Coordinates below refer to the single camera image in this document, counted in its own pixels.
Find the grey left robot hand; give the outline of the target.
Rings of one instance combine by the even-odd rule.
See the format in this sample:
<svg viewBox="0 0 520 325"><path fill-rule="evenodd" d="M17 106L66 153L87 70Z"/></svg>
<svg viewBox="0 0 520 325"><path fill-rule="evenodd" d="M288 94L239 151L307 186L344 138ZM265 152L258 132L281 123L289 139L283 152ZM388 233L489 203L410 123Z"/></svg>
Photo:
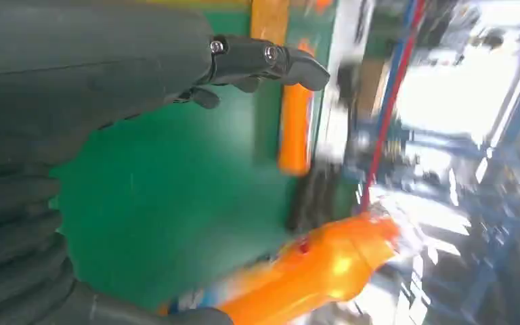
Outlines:
<svg viewBox="0 0 520 325"><path fill-rule="evenodd" d="M329 78L306 51L216 35L163 3L0 1L0 324L231 324L215 308L158 316L78 281L49 170L118 121L173 102L217 107L208 85L319 91Z"/></svg>

